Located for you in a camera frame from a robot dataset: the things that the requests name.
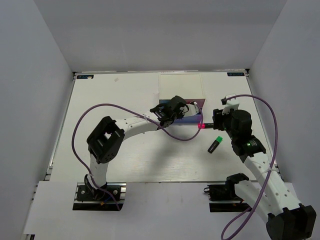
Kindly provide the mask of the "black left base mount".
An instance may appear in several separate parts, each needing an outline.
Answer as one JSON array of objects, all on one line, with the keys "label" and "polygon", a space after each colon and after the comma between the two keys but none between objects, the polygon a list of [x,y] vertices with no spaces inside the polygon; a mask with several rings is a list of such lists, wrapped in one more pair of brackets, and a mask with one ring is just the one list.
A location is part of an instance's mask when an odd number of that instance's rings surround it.
[{"label": "black left base mount", "polygon": [[118,208],[109,194],[98,190],[98,194],[93,196],[84,183],[78,183],[72,210],[117,212],[121,210],[124,205],[126,187],[126,183],[108,183],[106,185],[106,190],[113,195],[118,204]]}]

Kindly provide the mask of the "white drawer cabinet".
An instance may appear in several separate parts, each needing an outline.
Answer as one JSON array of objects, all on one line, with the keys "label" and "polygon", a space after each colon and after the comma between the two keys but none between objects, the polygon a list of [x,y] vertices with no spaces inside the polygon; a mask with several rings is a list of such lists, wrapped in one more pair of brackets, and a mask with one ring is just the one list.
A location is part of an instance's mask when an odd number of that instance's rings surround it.
[{"label": "white drawer cabinet", "polygon": [[158,83],[160,100],[170,100],[174,96],[191,101],[205,99],[199,73],[161,74]]}]

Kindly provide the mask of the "green cap black highlighter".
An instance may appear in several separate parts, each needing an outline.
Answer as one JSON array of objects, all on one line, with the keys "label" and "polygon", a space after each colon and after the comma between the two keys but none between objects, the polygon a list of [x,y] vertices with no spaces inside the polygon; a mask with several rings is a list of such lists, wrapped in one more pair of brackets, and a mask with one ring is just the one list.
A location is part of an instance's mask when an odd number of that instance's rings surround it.
[{"label": "green cap black highlighter", "polygon": [[222,142],[223,138],[221,136],[218,136],[214,141],[213,143],[210,145],[210,147],[208,148],[208,152],[210,154],[212,154],[215,149],[220,145],[220,143]]}]

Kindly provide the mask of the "blue label sticker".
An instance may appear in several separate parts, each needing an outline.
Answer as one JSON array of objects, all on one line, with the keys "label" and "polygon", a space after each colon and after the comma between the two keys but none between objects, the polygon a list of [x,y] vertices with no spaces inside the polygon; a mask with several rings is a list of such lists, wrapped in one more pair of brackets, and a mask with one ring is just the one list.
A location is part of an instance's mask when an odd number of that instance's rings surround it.
[{"label": "blue label sticker", "polygon": [[245,74],[243,72],[227,72],[228,77],[244,77]]},{"label": "blue label sticker", "polygon": [[87,79],[93,79],[94,75],[93,74],[85,74],[85,75],[77,75],[76,79],[81,79],[81,80],[87,80]]}]

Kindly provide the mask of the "pink cap black highlighter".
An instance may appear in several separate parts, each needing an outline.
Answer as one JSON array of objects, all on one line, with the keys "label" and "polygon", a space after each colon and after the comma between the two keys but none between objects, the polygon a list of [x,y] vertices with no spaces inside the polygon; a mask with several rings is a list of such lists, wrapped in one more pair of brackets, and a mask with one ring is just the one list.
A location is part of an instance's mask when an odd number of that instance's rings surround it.
[{"label": "pink cap black highlighter", "polygon": [[213,123],[199,123],[198,128],[199,129],[213,129],[214,124]]}]

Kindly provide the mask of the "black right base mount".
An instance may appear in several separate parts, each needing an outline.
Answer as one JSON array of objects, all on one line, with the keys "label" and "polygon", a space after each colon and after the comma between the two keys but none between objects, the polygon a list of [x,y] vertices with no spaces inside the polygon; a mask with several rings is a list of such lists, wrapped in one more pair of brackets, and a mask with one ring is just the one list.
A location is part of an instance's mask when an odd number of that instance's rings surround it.
[{"label": "black right base mount", "polygon": [[235,185],[241,181],[248,181],[244,173],[230,175],[221,184],[209,184],[203,192],[209,198],[209,211],[211,213],[241,213],[250,206],[236,195]]}]

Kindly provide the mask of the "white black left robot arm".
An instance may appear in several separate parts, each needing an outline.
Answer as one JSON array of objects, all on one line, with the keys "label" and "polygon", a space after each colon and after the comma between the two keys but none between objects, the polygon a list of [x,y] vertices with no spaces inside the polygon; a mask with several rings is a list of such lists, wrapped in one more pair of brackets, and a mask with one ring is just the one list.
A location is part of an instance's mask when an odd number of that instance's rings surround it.
[{"label": "white black left robot arm", "polygon": [[90,174],[85,177],[85,185],[90,196],[96,200],[105,196],[108,164],[118,154],[123,141],[145,132],[157,131],[161,127],[167,128],[176,120],[198,113],[199,108],[195,103],[187,103],[176,95],[168,102],[151,108],[141,117],[123,120],[104,117],[86,140],[90,153]]}]

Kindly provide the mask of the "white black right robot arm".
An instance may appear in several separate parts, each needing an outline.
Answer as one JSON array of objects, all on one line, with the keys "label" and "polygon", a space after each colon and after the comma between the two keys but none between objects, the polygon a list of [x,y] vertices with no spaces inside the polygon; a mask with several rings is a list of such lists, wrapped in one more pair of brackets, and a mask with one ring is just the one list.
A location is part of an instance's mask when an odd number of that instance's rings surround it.
[{"label": "white black right robot arm", "polygon": [[234,153],[254,175],[261,189],[249,178],[237,173],[227,178],[226,195],[241,198],[261,217],[272,240],[305,240],[311,237],[316,211],[303,205],[270,167],[266,149],[252,134],[252,118],[245,110],[213,110],[213,128],[225,131]]}]

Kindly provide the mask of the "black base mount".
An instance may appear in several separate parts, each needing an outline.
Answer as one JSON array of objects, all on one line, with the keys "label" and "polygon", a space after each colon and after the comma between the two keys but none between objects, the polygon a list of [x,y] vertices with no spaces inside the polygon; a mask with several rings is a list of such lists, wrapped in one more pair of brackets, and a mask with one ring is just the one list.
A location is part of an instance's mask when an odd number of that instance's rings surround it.
[{"label": "black base mount", "polygon": [[109,194],[98,190],[98,194],[93,196],[84,183],[78,183],[72,210],[117,212],[121,210],[124,205],[126,187],[126,183],[108,183],[106,185],[106,190],[113,195],[118,204],[118,208]]},{"label": "black base mount", "polygon": [[211,213],[241,213],[250,206],[236,195],[235,185],[241,181],[248,181],[244,173],[230,175],[221,184],[209,184],[203,192],[209,198],[209,211]]}]

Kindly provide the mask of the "blue label sticker left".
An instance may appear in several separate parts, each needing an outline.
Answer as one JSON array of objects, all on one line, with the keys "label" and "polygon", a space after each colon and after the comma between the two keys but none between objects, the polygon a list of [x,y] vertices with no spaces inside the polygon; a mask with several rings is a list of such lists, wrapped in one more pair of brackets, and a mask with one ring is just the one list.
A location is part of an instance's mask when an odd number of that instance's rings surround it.
[{"label": "blue label sticker left", "polygon": [[94,75],[93,74],[85,74],[85,75],[77,75],[76,79],[81,79],[81,80],[87,80],[87,79],[93,79]]}]

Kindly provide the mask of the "blue label sticker right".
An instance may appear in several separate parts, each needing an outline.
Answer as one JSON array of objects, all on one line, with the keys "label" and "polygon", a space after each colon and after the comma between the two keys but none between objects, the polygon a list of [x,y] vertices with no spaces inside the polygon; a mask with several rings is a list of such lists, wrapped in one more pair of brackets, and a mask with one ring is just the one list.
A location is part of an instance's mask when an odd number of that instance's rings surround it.
[{"label": "blue label sticker right", "polygon": [[244,77],[245,74],[243,72],[227,72],[228,77]]}]

